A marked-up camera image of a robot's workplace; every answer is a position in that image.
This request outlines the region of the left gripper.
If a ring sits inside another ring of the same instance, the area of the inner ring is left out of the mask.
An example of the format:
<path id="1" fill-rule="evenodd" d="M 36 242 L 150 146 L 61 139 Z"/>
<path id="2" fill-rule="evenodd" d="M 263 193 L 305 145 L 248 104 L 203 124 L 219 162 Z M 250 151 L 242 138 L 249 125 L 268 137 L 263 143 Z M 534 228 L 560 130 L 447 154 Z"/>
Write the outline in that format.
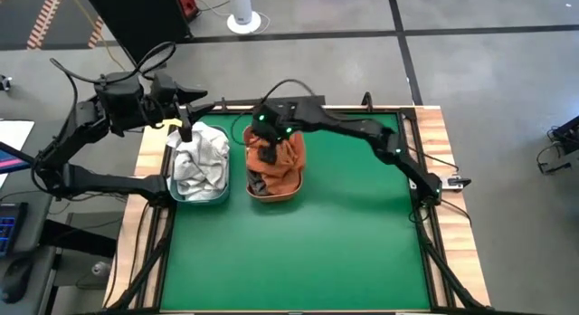
<path id="1" fill-rule="evenodd" d="M 187 102 L 193 102 L 204 98 L 207 90 L 186 88 L 177 84 L 170 76 L 158 73 L 154 76 L 148 97 L 152 101 L 153 110 L 150 112 L 150 123 L 157 125 L 166 119 L 178 119 L 182 125 L 189 121 L 198 121 L 204 115 L 210 113 L 214 104 L 187 106 L 186 110 L 181 106 Z"/>

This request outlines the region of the white cotton towel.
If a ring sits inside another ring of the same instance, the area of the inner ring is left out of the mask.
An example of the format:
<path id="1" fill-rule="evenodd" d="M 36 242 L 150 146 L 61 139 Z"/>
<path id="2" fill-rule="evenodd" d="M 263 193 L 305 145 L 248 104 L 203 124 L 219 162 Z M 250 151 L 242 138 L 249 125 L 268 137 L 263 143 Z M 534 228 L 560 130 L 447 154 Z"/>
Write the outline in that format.
<path id="1" fill-rule="evenodd" d="M 183 142 L 179 132 L 172 132 L 166 144 L 175 150 L 187 150 L 198 156 L 197 164 L 205 173 L 225 170 L 226 157 L 229 152 L 229 140 L 217 128 L 210 127 L 203 122 L 197 122 L 192 127 L 192 140 Z"/>

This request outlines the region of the dark grey waffle towel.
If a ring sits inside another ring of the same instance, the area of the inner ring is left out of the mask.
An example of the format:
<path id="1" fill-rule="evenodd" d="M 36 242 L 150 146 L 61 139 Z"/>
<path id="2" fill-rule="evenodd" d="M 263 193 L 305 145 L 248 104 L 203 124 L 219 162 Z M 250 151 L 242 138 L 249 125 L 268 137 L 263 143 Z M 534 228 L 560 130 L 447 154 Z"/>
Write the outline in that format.
<path id="1" fill-rule="evenodd" d="M 247 179 L 252 194 L 256 196 L 267 196 L 269 194 L 267 185 L 261 177 L 261 173 L 248 169 Z"/>

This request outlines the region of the cream waffle towel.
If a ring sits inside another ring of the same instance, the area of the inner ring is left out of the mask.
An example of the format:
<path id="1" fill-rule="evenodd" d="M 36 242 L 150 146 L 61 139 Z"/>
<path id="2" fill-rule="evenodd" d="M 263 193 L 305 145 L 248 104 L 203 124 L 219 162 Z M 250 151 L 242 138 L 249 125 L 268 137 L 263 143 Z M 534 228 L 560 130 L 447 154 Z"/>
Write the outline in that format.
<path id="1" fill-rule="evenodd" d="M 227 186 L 228 174 L 225 171 L 217 170 L 209 172 L 206 175 L 206 190 L 198 195 L 182 196 L 185 201 L 207 201 L 215 199 L 219 196 Z"/>

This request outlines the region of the green plastic basket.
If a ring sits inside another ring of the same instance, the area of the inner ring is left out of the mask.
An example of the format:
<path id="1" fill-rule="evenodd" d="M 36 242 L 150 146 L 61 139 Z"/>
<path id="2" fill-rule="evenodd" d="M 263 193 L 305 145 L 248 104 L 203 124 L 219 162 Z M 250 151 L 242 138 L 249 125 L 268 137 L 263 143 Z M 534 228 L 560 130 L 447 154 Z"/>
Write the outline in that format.
<path id="1" fill-rule="evenodd" d="M 185 205 L 215 205 L 229 195 L 230 143 L 226 131 L 196 122 L 192 140 L 184 142 L 177 130 L 168 135 L 171 148 L 171 196 Z"/>

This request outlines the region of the red power strip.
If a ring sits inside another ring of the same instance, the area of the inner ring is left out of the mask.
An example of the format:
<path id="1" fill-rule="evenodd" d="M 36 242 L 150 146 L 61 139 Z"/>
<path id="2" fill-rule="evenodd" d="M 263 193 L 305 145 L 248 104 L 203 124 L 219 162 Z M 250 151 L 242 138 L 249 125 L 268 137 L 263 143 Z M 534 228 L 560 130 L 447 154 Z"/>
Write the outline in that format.
<path id="1" fill-rule="evenodd" d="M 199 9 L 195 0 L 179 0 L 180 5 L 184 11 L 185 17 L 188 20 L 194 19 L 199 13 Z"/>

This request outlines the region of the black panel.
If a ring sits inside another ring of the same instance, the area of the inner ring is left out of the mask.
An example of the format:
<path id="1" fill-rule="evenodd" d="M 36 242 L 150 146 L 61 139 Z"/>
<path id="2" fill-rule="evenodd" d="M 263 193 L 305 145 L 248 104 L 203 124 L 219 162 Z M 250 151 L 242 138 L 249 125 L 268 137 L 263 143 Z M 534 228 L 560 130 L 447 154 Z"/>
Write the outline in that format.
<path id="1" fill-rule="evenodd" d="M 179 0 L 89 2 L 133 63 L 160 43 L 183 43 L 192 36 Z"/>

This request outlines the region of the white tower fan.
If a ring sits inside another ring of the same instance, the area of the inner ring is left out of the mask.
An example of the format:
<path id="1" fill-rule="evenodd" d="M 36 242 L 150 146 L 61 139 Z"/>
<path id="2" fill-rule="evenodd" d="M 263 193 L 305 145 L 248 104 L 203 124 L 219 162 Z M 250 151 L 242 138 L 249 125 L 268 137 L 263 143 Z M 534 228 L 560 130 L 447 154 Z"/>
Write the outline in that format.
<path id="1" fill-rule="evenodd" d="M 253 10 L 252 0 L 230 0 L 231 13 L 227 18 L 228 29 L 236 34 L 255 33 L 261 26 L 261 16 Z"/>

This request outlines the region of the green table mat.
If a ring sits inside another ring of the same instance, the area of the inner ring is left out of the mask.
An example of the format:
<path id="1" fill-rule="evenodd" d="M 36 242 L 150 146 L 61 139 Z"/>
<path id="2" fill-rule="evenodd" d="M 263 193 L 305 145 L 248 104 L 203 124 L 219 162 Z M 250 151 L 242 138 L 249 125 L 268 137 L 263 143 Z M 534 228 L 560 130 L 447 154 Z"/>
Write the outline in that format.
<path id="1" fill-rule="evenodd" d="M 305 136 L 301 189 L 263 203 L 231 146 L 229 197 L 176 209 L 162 310 L 423 310 L 406 176 L 360 139 Z"/>

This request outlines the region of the white paper sheet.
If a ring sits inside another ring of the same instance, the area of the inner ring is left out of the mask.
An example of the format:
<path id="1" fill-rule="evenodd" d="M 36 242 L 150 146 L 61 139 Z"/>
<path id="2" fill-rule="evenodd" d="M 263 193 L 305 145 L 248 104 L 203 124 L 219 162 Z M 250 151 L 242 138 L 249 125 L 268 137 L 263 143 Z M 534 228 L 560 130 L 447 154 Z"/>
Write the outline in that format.
<path id="1" fill-rule="evenodd" d="M 22 151 L 24 143 L 33 130 L 33 126 L 34 122 L 32 120 L 0 119 L 0 141 Z M 0 188 L 4 185 L 9 174 L 0 175 Z"/>

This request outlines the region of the desk monitor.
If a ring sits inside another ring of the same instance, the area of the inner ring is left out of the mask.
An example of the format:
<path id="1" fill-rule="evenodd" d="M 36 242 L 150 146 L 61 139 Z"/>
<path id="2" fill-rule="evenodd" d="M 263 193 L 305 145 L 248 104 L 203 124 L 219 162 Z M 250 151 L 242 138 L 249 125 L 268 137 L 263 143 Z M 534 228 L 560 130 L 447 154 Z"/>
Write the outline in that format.
<path id="1" fill-rule="evenodd" d="M 0 141 L 0 175 L 30 169 L 35 158 Z"/>

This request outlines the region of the black silver clamp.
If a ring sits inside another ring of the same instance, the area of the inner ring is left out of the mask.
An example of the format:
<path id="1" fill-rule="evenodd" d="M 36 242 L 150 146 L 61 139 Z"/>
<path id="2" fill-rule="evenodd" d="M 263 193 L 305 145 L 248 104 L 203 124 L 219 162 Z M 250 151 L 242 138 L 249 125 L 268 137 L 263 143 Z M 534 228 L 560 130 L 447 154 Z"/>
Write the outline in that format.
<path id="1" fill-rule="evenodd" d="M 443 190 L 448 191 L 460 192 L 471 182 L 470 178 L 461 177 L 460 175 L 441 177 L 441 187 Z"/>

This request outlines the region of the grey desk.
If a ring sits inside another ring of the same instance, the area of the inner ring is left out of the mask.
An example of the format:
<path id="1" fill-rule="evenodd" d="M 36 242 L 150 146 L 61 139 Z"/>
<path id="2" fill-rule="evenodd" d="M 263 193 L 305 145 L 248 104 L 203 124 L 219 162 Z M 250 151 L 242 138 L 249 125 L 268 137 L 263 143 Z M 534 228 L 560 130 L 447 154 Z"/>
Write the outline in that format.
<path id="1" fill-rule="evenodd" d="M 60 131 L 58 121 L 35 122 L 33 130 L 22 148 L 23 153 L 34 156 L 45 148 Z M 27 253 L 39 245 L 60 246 L 84 253 L 111 257 L 115 249 L 112 238 L 91 234 L 90 229 L 118 224 L 121 219 L 108 220 L 102 224 L 90 224 L 83 228 L 73 227 L 49 219 L 52 196 L 39 191 L 30 179 L 28 169 L 7 176 L 0 188 L 0 203 L 27 203 L 27 214 L 18 234 L 11 255 Z"/>

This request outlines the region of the backlit keyboard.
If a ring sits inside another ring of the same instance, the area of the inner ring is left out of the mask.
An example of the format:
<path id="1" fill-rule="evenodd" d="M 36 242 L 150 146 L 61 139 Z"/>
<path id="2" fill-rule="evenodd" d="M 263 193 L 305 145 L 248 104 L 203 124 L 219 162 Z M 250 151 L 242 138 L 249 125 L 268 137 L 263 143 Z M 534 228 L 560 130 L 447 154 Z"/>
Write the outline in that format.
<path id="1" fill-rule="evenodd" d="M 8 256 L 23 226 L 27 203 L 0 203 L 0 258 Z"/>

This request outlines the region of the black computer mouse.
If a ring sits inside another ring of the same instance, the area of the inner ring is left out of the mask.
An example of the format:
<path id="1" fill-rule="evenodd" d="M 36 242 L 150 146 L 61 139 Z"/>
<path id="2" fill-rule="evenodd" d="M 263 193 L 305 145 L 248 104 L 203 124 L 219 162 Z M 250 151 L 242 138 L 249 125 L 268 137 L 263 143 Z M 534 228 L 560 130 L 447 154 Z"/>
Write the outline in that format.
<path id="1" fill-rule="evenodd" d="M 18 258 L 10 263 L 0 280 L 1 301 L 14 304 L 24 297 L 32 268 L 33 260 L 29 257 Z"/>

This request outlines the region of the black floor equipment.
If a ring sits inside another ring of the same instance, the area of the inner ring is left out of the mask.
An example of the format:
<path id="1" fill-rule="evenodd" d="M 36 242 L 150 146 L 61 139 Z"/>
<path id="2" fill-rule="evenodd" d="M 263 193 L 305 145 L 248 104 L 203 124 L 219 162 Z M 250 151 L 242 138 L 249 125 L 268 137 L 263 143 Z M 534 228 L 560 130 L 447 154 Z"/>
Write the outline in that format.
<path id="1" fill-rule="evenodd" d="M 550 144 L 536 155 L 536 164 L 542 175 L 553 175 L 565 169 L 579 169 L 579 116 L 546 133 Z"/>

